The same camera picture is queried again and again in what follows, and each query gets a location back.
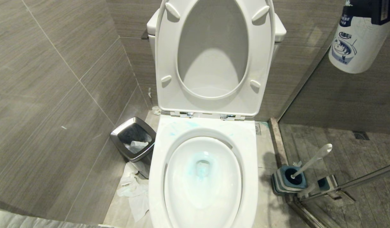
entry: gray tile wall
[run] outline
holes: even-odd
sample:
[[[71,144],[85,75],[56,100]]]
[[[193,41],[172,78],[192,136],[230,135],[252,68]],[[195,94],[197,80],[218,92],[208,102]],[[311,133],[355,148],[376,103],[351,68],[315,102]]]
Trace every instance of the gray tile wall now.
[[[145,104],[105,0],[0,0],[1,209],[102,223]]]
[[[341,71],[325,56],[281,122],[390,134],[390,33],[363,73]]]
[[[161,0],[106,0],[149,108],[157,105],[154,61],[148,41],[140,40]],[[275,12],[287,29],[256,120],[280,117],[317,66],[340,19],[344,0],[274,0]],[[151,89],[152,98],[147,93]]]

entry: crumpled tissue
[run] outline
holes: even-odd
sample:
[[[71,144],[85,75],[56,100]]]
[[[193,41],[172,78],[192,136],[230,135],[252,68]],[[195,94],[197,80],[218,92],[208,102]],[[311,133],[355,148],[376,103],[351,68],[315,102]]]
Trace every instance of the crumpled tissue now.
[[[137,222],[144,217],[149,210],[148,205],[148,180],[137,181],[137,169],[128,162],[124,167],[123,175],[120,179],[122,187],[117,190],[118,196],[129,198],[129,205],[134,221]]]

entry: toilet brush handle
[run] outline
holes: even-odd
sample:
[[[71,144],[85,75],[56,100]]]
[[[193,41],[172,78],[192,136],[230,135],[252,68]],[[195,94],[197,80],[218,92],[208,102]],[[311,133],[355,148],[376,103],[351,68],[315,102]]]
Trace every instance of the toilet brush handle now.
[[[300,168],[295,174],[291,175],[291,178],[294,179],[297,175],[301,174],[303,171],[305,171],[307,168],[309,168],[313,163],[315,163],[317,160],[325,157],[331,152],[331,149],[333,149],[333,145],[328,143],[324,145],[318,152],[315,154],[315,156],[312,157],[304,166]]]

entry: toilet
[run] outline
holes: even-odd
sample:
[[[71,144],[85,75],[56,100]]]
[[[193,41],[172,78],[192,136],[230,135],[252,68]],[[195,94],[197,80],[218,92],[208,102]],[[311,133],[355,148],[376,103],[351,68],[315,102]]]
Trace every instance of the toilet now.
[[[162,110],[149,177],[153,227],[252,227],[252,118],[286,34],[272,1],[163,0],[147,31]]]

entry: toilet bowl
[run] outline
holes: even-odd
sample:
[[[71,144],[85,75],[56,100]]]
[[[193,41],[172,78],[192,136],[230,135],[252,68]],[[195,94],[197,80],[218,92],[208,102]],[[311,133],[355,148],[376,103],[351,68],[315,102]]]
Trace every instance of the toilet bowl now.
[[[151,20],[162,110],[149,178],[153,226],[250,228],[258,168],[249,119],[273,56],[272,1],[163,0]]]

